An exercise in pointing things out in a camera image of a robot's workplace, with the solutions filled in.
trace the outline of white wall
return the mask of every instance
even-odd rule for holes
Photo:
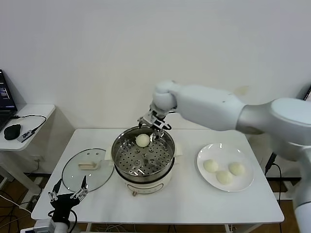
[[[165,79],[250,104],[295,97],[310,84],[310,11],[308,0],[1,0],[0,67],[20,101],[53,103],[75,128],[128,128]]]

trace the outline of wooden floor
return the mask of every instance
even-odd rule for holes
[[[48,178],[44,178],[41,183],[41,187],[44,187]],[[269,182],[273,191],[279,191],[279,182]],[[18,181],[7,182],[7,184],[3,187],[2,191],[6,192],[8,195],[12,197],[15,202],[21,203],[24,195],[26,194],[26,188],[20,184]],[[4,192],[0,194],[9,198]],[[30,210],[34,207],[35,204],[29,206]],[[17,221],[12,222],[11,225],[7,224],[10,222],[10,217],[5,217],[9,215],[12,211],[13,215],[17,218],[26,216],[21,218],[19,222],[19,228],[24,229],[28,227],[32,227],[35,223],[34,220],[31,219],[30,214],[24,210],[19,209],[18,207],[14,208],[5,208],[10,207],[12,204],[0,197],[0,233],[17,233]],[[282,233],[299,233],[297,222],[294,216],[293,205],[291,201],[281,201],[281,209],[285,216],[285,221],[281,224]],[[86,224],[78,224],[81,230],[86,229]],[[103,232],[107,228],[106,224],[93,224],[92,231],[101,231]],[[127,225],[123,224],[118,228],[112,228],[112,232],[118,232],[124,230],[128,232],[154,232],[154,233],[166,233],[166,232],[178,232],[178,233],[220,233],[225,232],[225,228],[223,226],[217,225]],[[253,231],[253,233],[279,233],[279,224],[269,224],[263,225]]]

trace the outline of cable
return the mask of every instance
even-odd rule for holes
[[[20,220],[21,218],[27,217],[27,216],[29,216],[29,215],[30,215],[30,214],[25,215],[25,216],[23,216],[23,217],[19,217],[18,219],[15,219],[15,220],[10,221],[10,222],[8,222],[8,223],[5,223],[4,225],[0,226],[0,229],[1,229],[2,227],[5,227],[5,226],[8,225],[8,224],[11,224],[12,222],[18,221],[18,220]]]
[[[281,168],[279,165],[275,164],[275,163],[272,163],[272,165],[274,166],[277,166],[279,172],[280,172],[280,189],[279,189],[279,193],[278,193],[278,205],[280,206],[281,208],[281,185],[282,185],[282,172],[281,172]],[[281,223],[279,223],[279,226],[280,226],[280,233],[282,233],[282,226],[281,226]]]
[[[7,192],[4,192],[3,190],[0,189],[0,192],[4,193],[5,195],[7,195],[11,200],[13,200],[13,198],[7,193]],[[11,205],[11,206],[0,206],[0,208],[13,208],[14,206]]]
[[[26,194],[28,192],[28,190],[25,190],[20,196],[19,196],[19,198],[18,198],[18,200],[17,200],[17,203],[19,202],[19,200]],[[15,220],[13,220],[13,221],[11,221],[11,216],[13,215],[13,212],[14,212],[14,209],[16,208],[16,206],[14,205],[13,207],[12,207],[12,210],[10,211],[10,213],[8,214],[8,216],[10,216],[10,221],[7,223],[7,224],[9,224],[9,229],[11,228],[11,223],[12,222],[14,222],[14,221],[17,221],[17,224],[19,225],[19,218],[18,219],[15,219]]]
[[[74,214],[75,220],[74,220],[74,224],[72,226],[72,229],[70,230],[69,233],[72,233],[73,229],[75,228],[75,226],[77,225],[77,221],[78,221],[78,216],[76,214],[76,212],[74,212],[73,210],[70,210],[70,212],[72,212]]]
[[[10,221],[12,220],[12,219],[11,219],[12,217],[15,217],[16,220],[17,220],[16,215],[2,215],[2,216],[0,216],[0,217],[10,217]],[[18,221],[17,221],[17,230],[18,230],[18,232],[20,232],[20,229],[19,229],[19,222],[18,222]]]
[[[38,128],[40,128],[40,127],[47,121],[47,118],[46,118],[45,116],[43,116],[43,115],[33,115],[33,114],[31,114],[31,115],[26,115],[26,116],[15,115],[15,116],[12,116],[11,119],[19,119],[19,118],[34,117],[34,116],[35,116],[35,117],[43,117],[43,118],[44,118],[44,121],[43,121],[39,126],[35,127],[33,130],[31,130],[32,133],[34,133],[34,132],[36,132],[36,130],[37,130]]]
[[[29,176],[31,175],[32,173],[34,173],[35,171],[38,171],[39,170],[39,167],[40,167],[40,160],[36,160],[37,162],[37,168],[31,172],[29,172],[28,174],[25,174],[26,176]]]
[[[11,202],[11,203],[13,203],[14,205],[18,206],[20,209],[26,210],[28,213],[31,214],[31,212],[30,212],[29,210],[27,210],[27,209],[21,207],[20,205],[16,204],[14,201],[9,200],[8,198],[5,198],[5,197],[2,196],[2,195],[0,195],[0,197],[2,197],[2,198],[4,198],[4,199],[8,200],[9,202]]]

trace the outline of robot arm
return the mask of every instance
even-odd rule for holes
[[[311,104],[282,98],[262,105],[246,105],[230,92],[198,85],[182,86],[172,81],[159,83],[150,110],[139,118],[158,135],[171,127],[164,121],[171,112],[212,130],[237,130],[247,134],[268,133],[273,151],[298,161],[302,180],[294,195],[300,232],[308,233],[311,223]]]
[[[268,133],[287,142],[311,145],[311,105],[302,100],[282,98],[246,105],[227,91],[168,81],[155,87],[150,111],[139,121],[166,129],[163,119],[172,111],[212,130]]]

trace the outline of small table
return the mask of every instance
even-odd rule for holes
[[[42,115],[47,119],[50,117],[52,112],[55,110],[55,106],[53,104],[24,104],[17,105],[18,112],[16,113],[19,116],[26,115]],[[9,154],[6,154],[6,151],[21,151],[25,149],[29,143],[33,140],[35,135],[38,133],[40,128],[35,132],[33,136],[28,138],[23,143],[20,143],[16,139],[14,140],[5,140],[4,139],[4,129],[10,125],[20,124],[21,131],[20,135],[24,134],[28,130],[32,130],[38,125],[40,125],[44,121],[42,117],[26,117],[20,119],[12,119],[9,123],[1,130],[0,132],[0,167],[6,170],[10,175],[12,175],[15,179],[21,182],[32,194],[39,194],[40,188],[30,180],[15,164],[14,160],[11,158]]]
[[[77,129],[53,171],[32,218],[47,218],[52,210],[47,195],[61,179],[67,161],[89,148],[106,149],[124,130]],[[88,193],[74,211],[78,222],[136,224],[244,224],[237,232],[248,233],[263,223],[284,220],[282,211],[250,148],[245,136],[236,131],[171,130],[174,141],[181,145],[183,155],[173,167],[168,185],[158,192],[132,196],[116,171],[99,189]],[[229,193],[207,183],[196,168],[197,154],[210,143],[223,142],[249,155],[254,167],[254,182],[244,191]],[[60,194],[68,193],[62,185]]]

